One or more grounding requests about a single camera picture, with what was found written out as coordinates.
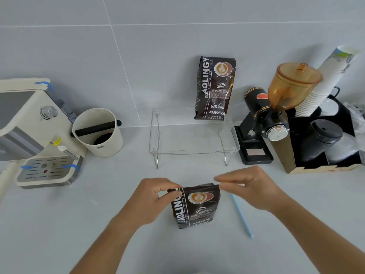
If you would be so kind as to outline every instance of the light blue stick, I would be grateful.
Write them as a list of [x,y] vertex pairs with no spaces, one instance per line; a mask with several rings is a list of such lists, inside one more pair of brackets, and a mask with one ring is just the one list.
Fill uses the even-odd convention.
[[247,220],[246,220],[246,218],[245,218],[245,216],[244,216],[244,213],[242,212],[242,210],[241,210],[240,206],[239,206],[239,205],[238,205],[238,203],[237,203],[237,199],[236,199],[236,197],[235,197],[235,196],[234,196],[234,194],[232,194],[232,193],[231,193],[231,197],[232,197],[232,199],[233,199],[234,204],[236,205],[236,208],[237,208],[238,213],[240,214],[240,217],[241,217],[242,223],[244,224],[244,228],[246,229],[246,232],[248,233],[248,235],[249,235],[251,238],[253,238],[253,233],[252,233],[252,231],[251,231],[251,229],[250,229],[250,227],[249,227],[249,224],[247,223]]

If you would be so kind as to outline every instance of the grinder base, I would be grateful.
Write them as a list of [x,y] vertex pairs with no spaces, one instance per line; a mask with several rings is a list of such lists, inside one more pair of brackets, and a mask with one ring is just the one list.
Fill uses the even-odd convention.
[[274,160],[261,135],[258,136],[253,130],[250,130],[244,136],[240,126],[234,128],[240,144],[240,156],[245,165],[267,164]]

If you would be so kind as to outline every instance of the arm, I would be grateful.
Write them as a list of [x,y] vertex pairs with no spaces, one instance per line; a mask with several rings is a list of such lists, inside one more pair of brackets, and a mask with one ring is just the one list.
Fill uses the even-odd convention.
[[365,273],[365,253],[291,199],[260,167],[232,171],[215,180],[222,182],[221,189],[275,215],[321,274]]
[[161,190],[181,187],[166,178],[143,179],[122,210],[89,248],[70,274],[114,274],[124,250],[140,226],[153,222],[162,210],[181,195]]

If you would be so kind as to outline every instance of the gray tile wall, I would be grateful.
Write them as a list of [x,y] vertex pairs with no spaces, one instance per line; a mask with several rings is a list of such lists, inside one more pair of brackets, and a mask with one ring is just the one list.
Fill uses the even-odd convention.
[[[365,0],[1,0],[0,79],[47,77],[80,113],[112,110],[123,126],[174,122],[194,106],[201,55],[234,57],[229,112],[267,88],[278,64],[318,67],[338,45],[365,50]],[[340,81],[340,99],[365,102],[365,56]],[[191,123],[183,112],[179,123]]]

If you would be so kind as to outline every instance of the espresso machine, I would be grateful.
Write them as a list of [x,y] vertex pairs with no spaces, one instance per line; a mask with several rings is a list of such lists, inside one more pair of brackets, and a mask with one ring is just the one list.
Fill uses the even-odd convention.
[[246,92],[244,101],[250,113],[235,126],[244,164],[273,161],[264,138],[278,141],[288,135],[289,124],[282,112],[303,102],[322,79],[322,74],[308,64],[287,62],[277,67],[268,94],[261,87]]
[[12,182],[25,189],[63,186],[80,171],[87,149],[70,136],[75,114],[60,107],[49,82],[0,80],[0,161],[9,161],[0,174],[0,200]]

